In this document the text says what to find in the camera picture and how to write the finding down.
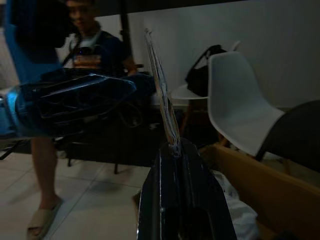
black bag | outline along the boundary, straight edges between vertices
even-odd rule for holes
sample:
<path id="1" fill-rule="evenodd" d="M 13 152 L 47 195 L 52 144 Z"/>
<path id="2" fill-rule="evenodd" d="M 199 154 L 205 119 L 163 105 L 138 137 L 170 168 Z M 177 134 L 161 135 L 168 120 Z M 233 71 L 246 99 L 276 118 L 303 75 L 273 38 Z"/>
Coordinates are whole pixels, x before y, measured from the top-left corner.
<path id="1" fill-rule="evenodd" d="M 192 66 L 191 70 L 188 72 L 185 81 L 188 83 L 188 89 L 201 96 L 208 96 L 208 82 L 209 82 L 209 67 L 208 59 L 211 55 L 226 53 L 227 51 L 221 48 L 221 45 L 214 45 L 209 47 Z M 207 65 L 196 69 L 196 66 L 205 57 Z"/>

person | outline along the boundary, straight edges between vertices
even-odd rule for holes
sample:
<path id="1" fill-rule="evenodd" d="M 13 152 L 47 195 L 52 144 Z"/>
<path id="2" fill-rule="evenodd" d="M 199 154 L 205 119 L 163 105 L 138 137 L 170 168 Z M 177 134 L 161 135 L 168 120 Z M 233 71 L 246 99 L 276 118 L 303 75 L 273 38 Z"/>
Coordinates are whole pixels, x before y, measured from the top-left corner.
<path id="1" fill-rule="evenodd" d="M 136 64 L 123 42 L 102 31 L 95 20 L 94 0 L 66 0 L 66 5 L 79 32 L 70 44 L 74 54 L 73 67 L 101 69 L 117 77 L 137 72 Z M 53 141 L 45 137 L 34 138 L 31 140 L 31 151 L 41 192 L 39 208 L 27 227 L 27 238 L 35 240 L 46 235 L 63 201 L 55 191 L 57 156 Z"/>

white chair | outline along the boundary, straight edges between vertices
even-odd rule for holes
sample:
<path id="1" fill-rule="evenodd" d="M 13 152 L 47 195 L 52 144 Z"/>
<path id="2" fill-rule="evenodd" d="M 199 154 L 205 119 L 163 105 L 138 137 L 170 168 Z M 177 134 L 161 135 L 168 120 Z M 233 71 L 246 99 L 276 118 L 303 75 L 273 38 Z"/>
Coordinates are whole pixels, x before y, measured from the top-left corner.
<path id="1" fill-rule="evenodd" d="M 208 94 L 213 126 L 230 143 L 252 156 L 284 114 L 267 102 L 249 62 L 236 51 L 210 57 Z"/>

floor tile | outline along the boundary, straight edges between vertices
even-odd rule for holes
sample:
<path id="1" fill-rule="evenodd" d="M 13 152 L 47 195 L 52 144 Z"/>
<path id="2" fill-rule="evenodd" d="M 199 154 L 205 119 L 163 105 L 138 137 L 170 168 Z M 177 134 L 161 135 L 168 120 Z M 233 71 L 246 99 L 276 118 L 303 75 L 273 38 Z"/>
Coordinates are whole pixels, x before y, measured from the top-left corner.
<path id="1" fill-rule="evenodd" d="M 137 187 L 94 182 L 51 239 L 136 239 L 132 196 L 139 190 Z"/>
<path id="2" fill-rule="evenodd" d="M 0 192 L 5 191 L 24 174 L 26 173 L 23 171 L 0 168 Z"/>
<path id="3" fill-rule="evenodd" d="M 56 178 L 56 191 L 64 199 L 64 204 L 61 206 L 48 236 L 66 218 L 90 183 L 87 180 L 62 176 Z M 39 203 L 40 192 L 34 173 L 28 172 L 6 191 L 0 192 L 0 239 L 26 239 L 27 225 Z"/>
<path id="4" fill-rule="evenodd" d="M 114 164 L 106 163 L 96 177 L 96 181 L 142 187 L 149 173 L 149 167 L 119 165 L 119 174 L 114 174 Z"/>
<path id="5" fill-rule="evenodd" d="M 11 153 L 0 161 L 0 169 L 28 171 L 33 167 L 32 156 L 23 153 Z"/>
<path id="6" fill-rule="evenodd" d="M 104 166 L 103 162 L 72 160 L 72 166 L 68 167 L 67 159 L 59 159 L 56 167 L 56 175 L 69 178 L 93 180 Z"/>

